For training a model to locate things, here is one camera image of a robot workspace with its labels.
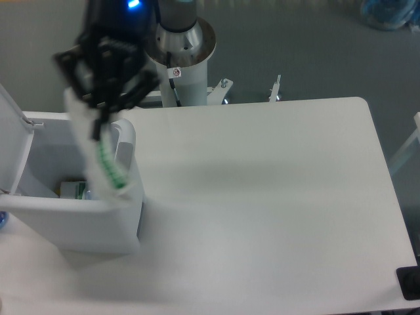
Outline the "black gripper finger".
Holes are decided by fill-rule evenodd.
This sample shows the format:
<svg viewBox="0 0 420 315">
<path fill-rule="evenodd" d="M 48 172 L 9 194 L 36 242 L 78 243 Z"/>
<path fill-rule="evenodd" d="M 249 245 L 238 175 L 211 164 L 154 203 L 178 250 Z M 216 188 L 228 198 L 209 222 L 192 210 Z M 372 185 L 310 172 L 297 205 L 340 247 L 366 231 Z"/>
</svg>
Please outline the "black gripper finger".
<svg viewBox="0 0 420 315">
<path fill-rule="evenodd" d="M 98 54 L 89 44 L 56 52 L 52 60 L 78 99 L 88 105 L 98 104 Z"/>
<path fill-rule="evenodd" d="M 120 77 L 110 77 L 94 88 L 90 109 L 97 110 L 98 114 L 93 122 L 93 140 L 101 139 L 102 128 L 110 123 L 113 114 L 139 106 L 159 84 L 158 75 L 149 70 L 141 71 L 139 76 L 139 82 L 126 93 Z"/>
</svg>

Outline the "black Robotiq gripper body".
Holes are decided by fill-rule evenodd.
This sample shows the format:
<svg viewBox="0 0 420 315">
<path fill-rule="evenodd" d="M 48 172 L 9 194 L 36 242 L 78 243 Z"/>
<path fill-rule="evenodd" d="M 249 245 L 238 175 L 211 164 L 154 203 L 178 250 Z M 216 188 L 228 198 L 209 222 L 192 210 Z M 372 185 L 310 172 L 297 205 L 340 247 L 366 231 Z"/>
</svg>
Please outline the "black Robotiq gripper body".
<svg viewBox="0 0 420 315">
<path fill-rule="evenodd" d="M 76 43 L 92 85 L 126 85 L 141 78 L 152 13 L 151 1 L 86 2 Z"/>
</svg>

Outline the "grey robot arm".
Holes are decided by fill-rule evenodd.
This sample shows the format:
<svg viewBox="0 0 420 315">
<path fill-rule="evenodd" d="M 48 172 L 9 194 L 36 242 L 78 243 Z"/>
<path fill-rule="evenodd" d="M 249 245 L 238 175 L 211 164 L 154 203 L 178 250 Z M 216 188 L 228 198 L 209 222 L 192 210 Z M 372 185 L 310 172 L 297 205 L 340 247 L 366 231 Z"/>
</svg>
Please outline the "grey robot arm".
<svg viewBox="0 0 420 315">
<path fill-rule="evenodd" d="M 145 69 L 152 24 L 185 32 L 197 20 L 195 1 L 87 1 L 72 48 L 53 56 L 76 97 L 94 112 L 91 138 L 99 141 L 111 116 L 138 106 L 159 84 Z"/>
</svg>

